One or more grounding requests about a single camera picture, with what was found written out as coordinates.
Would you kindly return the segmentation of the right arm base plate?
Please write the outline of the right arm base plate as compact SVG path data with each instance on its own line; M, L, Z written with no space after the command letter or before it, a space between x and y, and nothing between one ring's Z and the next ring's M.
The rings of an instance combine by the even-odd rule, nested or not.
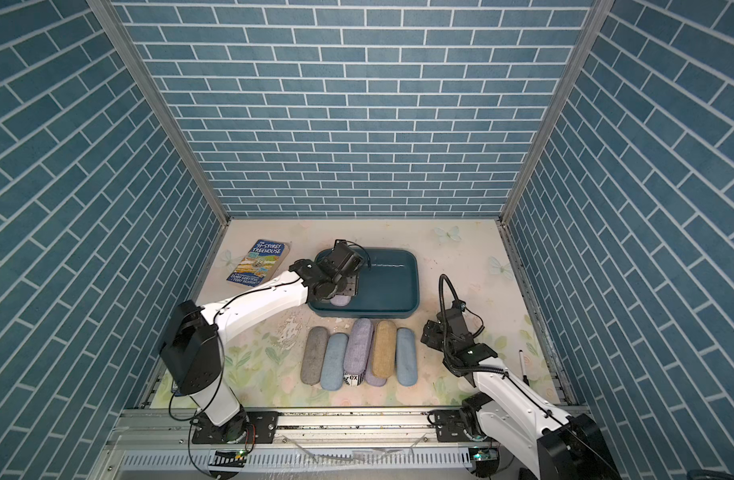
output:
M427 414L428 423L435 429L441 443L477 442L483 437L475 415L466 408L437 409Z

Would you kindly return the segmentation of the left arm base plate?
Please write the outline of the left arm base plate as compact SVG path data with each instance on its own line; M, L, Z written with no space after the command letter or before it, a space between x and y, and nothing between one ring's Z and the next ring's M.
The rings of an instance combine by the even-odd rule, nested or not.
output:
M277 411L240 411L224 425L212 423L206 414L200 414L194 422L192 442L210 445L271 444L276 435L279 413Z

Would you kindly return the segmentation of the lavender fabric glasses case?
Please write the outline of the lavender fabric glasses case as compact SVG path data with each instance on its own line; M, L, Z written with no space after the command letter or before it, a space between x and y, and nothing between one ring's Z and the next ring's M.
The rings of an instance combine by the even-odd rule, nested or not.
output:
M352 300L351 296L348 295L336 295L330 299L330 303L336 307L345 307Z

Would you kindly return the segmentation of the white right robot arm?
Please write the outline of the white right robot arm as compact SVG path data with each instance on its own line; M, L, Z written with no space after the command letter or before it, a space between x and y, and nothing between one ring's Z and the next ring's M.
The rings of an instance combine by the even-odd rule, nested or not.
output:
M538 479L618 479L596 422L552 404L512 375L469 331L467 310L464 301L453 301L427 322L421 338L443 354L447 370L477 389L459 411L467 435L499 442Z

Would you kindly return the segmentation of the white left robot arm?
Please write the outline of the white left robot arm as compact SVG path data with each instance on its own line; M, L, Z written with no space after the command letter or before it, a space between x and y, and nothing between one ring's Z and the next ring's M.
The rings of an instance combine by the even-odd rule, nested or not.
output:
M324 257L299 259L274 279L226 300L176 305L161 335L159 356L176 386L172 396L189 397L196 411L189 417L170 417L188 423L205 417L215 427L243 423L243 407L224 379L226 345L288 309L312 300L355 296L359 274L371 267L367 249L337 239Z

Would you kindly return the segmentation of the tan fabric glasses case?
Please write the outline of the tan fabric glasses case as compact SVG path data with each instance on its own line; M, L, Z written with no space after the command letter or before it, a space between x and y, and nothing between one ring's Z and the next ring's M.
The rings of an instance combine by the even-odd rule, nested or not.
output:
M380 379L388 379L395 372L397 327L393 321L382 320L377 324L373 346L372 373Z

